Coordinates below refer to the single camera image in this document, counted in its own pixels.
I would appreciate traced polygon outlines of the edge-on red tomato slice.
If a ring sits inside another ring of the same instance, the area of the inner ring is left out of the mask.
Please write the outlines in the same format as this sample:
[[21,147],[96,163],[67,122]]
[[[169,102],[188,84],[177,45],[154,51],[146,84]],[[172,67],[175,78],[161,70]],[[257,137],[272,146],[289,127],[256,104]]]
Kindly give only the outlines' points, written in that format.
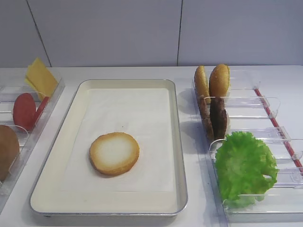
[[46,105],[48,104],[48,102],[49,102],[49,97],[45,96],[43,101],[39,105],[35,115],[34,115],[34,123],[37,123],[37,121],[40,119],[40,117],[41,117]]

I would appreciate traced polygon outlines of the right sesame bun in rack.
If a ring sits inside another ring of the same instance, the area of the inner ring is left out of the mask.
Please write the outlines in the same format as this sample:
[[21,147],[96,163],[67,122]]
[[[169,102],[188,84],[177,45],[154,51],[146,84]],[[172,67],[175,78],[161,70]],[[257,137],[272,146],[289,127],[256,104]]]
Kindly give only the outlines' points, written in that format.
[[230,68],[225,64],[215,66],[209,78],[209,93],[213,97],[225,97],[230,86]]

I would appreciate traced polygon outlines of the green lettuce leaf in rack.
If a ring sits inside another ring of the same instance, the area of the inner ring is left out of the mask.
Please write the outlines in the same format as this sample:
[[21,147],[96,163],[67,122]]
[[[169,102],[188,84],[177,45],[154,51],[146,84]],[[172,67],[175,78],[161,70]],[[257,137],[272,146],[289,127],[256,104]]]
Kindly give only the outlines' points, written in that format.
[[243,208],[262,201],[265,192],[277,182],[276,159],[269,147],[250,132],[227,135],[215,158],[225,206]]

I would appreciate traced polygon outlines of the yellow cheese slice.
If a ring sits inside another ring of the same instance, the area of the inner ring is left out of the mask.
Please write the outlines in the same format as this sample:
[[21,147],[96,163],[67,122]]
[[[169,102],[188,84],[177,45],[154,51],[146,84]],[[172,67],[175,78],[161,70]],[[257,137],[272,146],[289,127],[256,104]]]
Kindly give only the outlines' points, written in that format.
[[42,93],[40,90],[38,90],[35,85],[27,78],[25,77],[25,82],[35,91],[37,92],[37,95],[40,99],[40,101],[43,101],[43,99],[45,98],[45,94]]
[[48,97],[52,96],[58,84],[55,77],[39,58],[36,58],[34,62],[27,67],[26,77],[38,90]]

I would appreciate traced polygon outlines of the clear acrylic left food rack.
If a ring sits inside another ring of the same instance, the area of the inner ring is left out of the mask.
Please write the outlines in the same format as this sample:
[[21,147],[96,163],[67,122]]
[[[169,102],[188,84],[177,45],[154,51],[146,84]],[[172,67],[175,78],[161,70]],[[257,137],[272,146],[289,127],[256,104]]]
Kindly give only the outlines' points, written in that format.
[[38,107],[42,101],[39,100],[38,94],[30,86],[26,85],[23,78],[18,78],[13,85],[1,84],[0,86],[0,123],[1,125],[9,126],[16,133],[19,141],[19,154],[12,162],[9,175],[4,182],[0,183],[0,209],[3,210],[7,203],[12,190],[23,168],[27,164],[42,131],[45,128],[64,88],[65,83],[57,68],[49,68],[50,72],[54,75],[58,85],[54,89],[52,96],[45,103],[45,108],[40,114],[39,119],[36,121],[35,127],[32,131],[23,130],[22,127],[17,126],[13,122],[13,106],[17,97],[23,93],[30,93],[34,98],[35,105]]

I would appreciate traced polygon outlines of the front yellow cheese slice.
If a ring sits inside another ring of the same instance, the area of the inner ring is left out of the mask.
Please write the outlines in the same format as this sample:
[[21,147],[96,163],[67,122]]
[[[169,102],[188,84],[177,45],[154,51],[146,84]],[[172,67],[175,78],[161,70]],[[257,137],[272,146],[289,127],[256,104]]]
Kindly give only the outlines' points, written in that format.
[[58,84],[55,77],[39,58],[36,58],[34,62],[27,67],[26,77],[38,90],[48,97],[52,96]]

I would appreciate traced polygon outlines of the brown meat patty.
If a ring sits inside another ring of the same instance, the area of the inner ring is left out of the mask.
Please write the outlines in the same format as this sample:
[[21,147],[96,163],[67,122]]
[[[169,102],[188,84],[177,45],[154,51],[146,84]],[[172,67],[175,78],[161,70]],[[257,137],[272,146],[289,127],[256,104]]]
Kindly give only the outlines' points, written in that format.
[[227,114],[224,107],[224,100],[214,97],[210,103],[210,119],[212,123],[214,139],[224,139],[227,129]]
[[212,123],[204,95],[199,96],[198,106],[199,106],[199,111],[202,117],[207,139],[211,143],[214,141],[214,132],[213,132]]

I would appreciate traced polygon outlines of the brown bun top left rack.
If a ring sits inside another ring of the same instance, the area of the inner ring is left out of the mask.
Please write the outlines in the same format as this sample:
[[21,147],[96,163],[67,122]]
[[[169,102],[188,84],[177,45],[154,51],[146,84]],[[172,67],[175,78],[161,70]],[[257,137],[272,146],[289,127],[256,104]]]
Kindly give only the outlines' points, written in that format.
[[19,154],[19,142],[16,133],[6,125],[0,126],[0,180],[3,182],[9,169]]

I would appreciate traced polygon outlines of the clear acrylic right food rack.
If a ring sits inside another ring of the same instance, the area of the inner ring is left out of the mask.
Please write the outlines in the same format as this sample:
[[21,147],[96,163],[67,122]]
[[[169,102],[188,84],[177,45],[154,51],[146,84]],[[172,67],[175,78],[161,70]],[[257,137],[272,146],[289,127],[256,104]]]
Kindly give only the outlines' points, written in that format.
[[223,139],[208,139],[200,112],[192,119],[198,124],[201,140],[200,158],[204,158],[212,189],[211,198],[216,208],[218,227],[234,223],[298,223],[303,222],[303,141],[289,137],[276,120],[280,100],[263,96],[259,83],[242,70],[231,76],[231,93],[224,99],[228,125],[226,134],[250,132],[263,141],[276,160],[277,182],[264,194],[243,194],[236,201],[222,200],[217,184],[215,154]]

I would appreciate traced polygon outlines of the rear yellow cheese slice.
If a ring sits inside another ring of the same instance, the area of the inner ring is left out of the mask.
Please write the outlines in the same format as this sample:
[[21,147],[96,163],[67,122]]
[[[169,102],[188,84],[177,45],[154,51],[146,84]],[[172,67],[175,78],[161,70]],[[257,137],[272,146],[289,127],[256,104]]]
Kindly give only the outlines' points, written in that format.
[[35,85],[27,78],[25,77],[25,82],[35,91],[37,92],[37,95],[40,99],[40,101],[43,101],[43,99],[45,98],[45,94],[42,93],[40,90],[38,90]]

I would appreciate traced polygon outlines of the left brown meat patty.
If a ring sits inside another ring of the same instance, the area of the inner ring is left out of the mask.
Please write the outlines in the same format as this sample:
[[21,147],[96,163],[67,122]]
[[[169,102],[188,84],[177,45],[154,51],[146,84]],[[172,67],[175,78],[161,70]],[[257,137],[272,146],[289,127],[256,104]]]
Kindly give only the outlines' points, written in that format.
[[204,95],[199,96],[198,106],[199,106],[199,111],[202,117],[207,139],[211,143],[214,141],[214,132],[213,132],[212,123]]

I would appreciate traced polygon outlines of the round red tomato slice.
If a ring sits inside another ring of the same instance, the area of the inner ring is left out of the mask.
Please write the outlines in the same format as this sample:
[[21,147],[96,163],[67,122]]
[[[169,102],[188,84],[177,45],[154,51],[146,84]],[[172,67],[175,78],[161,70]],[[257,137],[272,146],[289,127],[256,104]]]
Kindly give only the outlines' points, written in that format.
[[23,93],[17,97],[13,107],[13,121],[27,131],[32,130],[36,105],[31,94]]

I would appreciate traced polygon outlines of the toasted bottom bun slice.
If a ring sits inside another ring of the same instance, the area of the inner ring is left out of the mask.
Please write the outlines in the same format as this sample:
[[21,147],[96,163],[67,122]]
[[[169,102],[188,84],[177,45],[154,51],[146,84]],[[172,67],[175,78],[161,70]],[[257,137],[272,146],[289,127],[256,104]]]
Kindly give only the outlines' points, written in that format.
[[89,158],[94,168],[104,175],[121,175],[128,172],[140,154],[138,142],[124,132],[99,136],[92,142]]

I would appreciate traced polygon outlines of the right brown meat patty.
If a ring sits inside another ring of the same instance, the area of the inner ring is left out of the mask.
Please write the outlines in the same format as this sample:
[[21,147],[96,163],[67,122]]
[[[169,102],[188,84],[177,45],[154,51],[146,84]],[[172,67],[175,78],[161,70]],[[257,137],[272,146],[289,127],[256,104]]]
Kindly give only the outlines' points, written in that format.
[[210,103],[210,119],[212,123],[214,139],[224,139],[227,129],[227,114],[224,107],[224,100],[214,97]]

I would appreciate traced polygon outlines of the clear acrylic food rack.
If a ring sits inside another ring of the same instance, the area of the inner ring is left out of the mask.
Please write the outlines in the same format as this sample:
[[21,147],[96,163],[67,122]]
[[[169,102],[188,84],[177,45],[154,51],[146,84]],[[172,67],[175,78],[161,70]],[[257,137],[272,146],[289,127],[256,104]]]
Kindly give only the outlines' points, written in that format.
[[280,100],[263,96],[259,83],[242,70],[231,76],[231,93],[224,99],[228,125],[226,134],[250,132],[263,141],[276,160],[277,182],[264,194],[243,194],[236,201],[222,200],[217,184],[215,154],[223,139],[208,139],[200,112],[192,119],[198,124],[201,140],[200,158],[204,158],[212,189],[211,198],[216,208],[218,227],[234,223],[298,223],[303,222],[303,141],[289,137],[276,120]]
[[1,84],[0,86],[0,123],[1,125],[9,126],[16,133],[19,141],[19,154],[12,162],[9,175],[4,182],[0,183],[0,209],[3,210],[7,203],[12,190],[23,168],[27,164],[42,131],[45,128],[64,88],[65,83],[57,68],[49,68],[50,72],[54,75],[58,85],[54,89],[52,96],[45,103],[45,108],[40,114],[39,119],[36,121],[35,127],[32,131],[23,130],[22,127],[17,126],[13,122],[13,106],[17,97],[23,93],[30,93],[34,98],[35,105],[38,107],[42,101],[39,100],[38,94],[30,86],[26,85],[23,78],[18,78],[13,85]]

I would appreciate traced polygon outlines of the left sesame bun in rack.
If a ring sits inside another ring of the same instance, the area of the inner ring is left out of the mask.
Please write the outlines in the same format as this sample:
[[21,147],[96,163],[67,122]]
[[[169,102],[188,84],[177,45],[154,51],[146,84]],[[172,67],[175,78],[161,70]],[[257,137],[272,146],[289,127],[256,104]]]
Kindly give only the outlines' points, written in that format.
[[209,94],[208,80],[206,78],[205,68],[200,65],[197,67],[194,75],[194,84],[198,97],[204,96],[207,104],[211,102]]

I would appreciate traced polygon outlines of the sesame bun in rack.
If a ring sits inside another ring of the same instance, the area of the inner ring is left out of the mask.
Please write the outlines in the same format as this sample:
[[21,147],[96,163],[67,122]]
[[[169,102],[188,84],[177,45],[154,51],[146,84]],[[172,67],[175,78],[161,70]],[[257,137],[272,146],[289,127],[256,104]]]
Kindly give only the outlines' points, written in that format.
[[213,97],[225,97],[230,86],[230,68],[225,64],[215,66],[209,78],[209,93]]
[[197,67],[194,75],[194,84],[198,97],[204,96],[207,104],[211,102],[209,94],[208,80],[206,78],[205,68],[200,65]]

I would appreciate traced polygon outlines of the cream metal baking tray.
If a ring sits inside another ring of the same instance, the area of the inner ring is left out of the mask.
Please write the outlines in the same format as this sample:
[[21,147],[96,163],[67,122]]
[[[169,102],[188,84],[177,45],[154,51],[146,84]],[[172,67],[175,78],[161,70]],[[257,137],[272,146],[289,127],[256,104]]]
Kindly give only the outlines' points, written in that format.
[[[63,191],[61,184],[75,136],[65,119],[74,101],[90,89],[164,88],[169,93],[173,142],[174,189],[156,191]],[[43,215],[175,216],[187,204],[187,183],[179,130],[175,84],[168,79],[92,79],[80,83],[31,194],[32,209]]]

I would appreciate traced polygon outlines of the white parchment paper sheet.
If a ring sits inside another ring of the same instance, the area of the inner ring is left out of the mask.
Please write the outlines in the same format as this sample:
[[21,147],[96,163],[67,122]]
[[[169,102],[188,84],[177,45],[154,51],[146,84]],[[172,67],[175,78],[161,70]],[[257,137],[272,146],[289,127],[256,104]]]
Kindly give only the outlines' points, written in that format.
[[[169,93],[164,88],[90,89],[74,101],[65,119],[75,136],[65,168],[63,191],[156,191],[174,189]],[[138,142],[139,159],[122,175],[107,177],[89,161],[91,143],[100,135],[125,132]]]

